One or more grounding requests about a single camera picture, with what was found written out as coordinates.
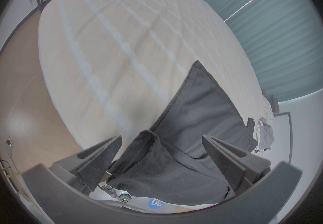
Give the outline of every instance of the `curtain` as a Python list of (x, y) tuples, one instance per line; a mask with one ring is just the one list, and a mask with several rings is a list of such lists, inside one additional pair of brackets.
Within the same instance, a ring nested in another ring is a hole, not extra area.
[(323, 28), (310, 0), (204, 1), (226, 20), (267, 97), (285, 101), (323, 88)]

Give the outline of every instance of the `mattress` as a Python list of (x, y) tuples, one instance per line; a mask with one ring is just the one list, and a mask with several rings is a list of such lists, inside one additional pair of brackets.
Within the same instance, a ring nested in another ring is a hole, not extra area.
[(158, 119), (196, 60), (245, 124), (266, 116), (243, 48), (203, 0), (52, 0), (39, 22), (39, 57), (75, 140), (85, 149), (121, 134), (116, 158)]

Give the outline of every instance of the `bed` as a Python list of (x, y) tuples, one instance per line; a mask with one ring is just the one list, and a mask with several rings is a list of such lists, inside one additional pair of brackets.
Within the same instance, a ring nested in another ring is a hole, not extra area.
[(119, 157), (158, 119), (196, 60), (245, 124), (266, 118), (250, 61), (203, 0), (52, 0), (38, 43), (54, 106), (83, 149), (121, 134)]

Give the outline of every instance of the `curved black frame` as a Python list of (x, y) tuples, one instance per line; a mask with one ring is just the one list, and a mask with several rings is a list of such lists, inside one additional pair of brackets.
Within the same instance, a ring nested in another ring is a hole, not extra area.
[[(0, 13), (3, 12), (4, 7), (9, 2), (9, 0), (0, 0)], [(311, 0), (316, 9), (318, 10), (319, 15), (321, 18), (323, 18), (323, 0)], [(5, 44), (0, 50), (0, 55), (3, 49), (5, 48), (6, 44), (10, 40), (10, 38), (14, 35), (14, 33), (19, 29), (19, 27), (31, 16), (33, 15), (37, 10), (31, 11), (23, 20), (22, 22), (14, 29), (14, 31), (11, 33), (9, 38), (6, 40)], [(9, 201), (8, 197), (3, 197), (3, 193), (0, 193), (0, 202), (7, 202)], [(297, 203), (296, 206), (289, 212), (288, 215), (281, 221), (281, 223), (313, 223), (314, 221), (323, 219), (323, 162), (321, 163), (320, 169), (318, 170), (315, 178), (313, 179), (311, 185), (305, 192), (305, 194), (302, 196), (300, 201)], [(18, 210), (24, 210), (28, 213), (28, 215), (32, 216), (31, 213), (24, 207), (24, 205), (19, 204)], [(26, 219), (21, 219), (21, 223), (26, 223)]]

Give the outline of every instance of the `black pants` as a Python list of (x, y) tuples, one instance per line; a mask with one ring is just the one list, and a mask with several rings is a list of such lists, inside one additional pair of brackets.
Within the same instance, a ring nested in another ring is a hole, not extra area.
[(254, 125), (251, 118), (244, 125), (228, 96), (197, 61), (156, 123), (109, 168), (114, 176), (107, 184), (174, 204), (219, 203), (234, 193), (206, 153), (202, 136), (250, 152), (257, 145)]

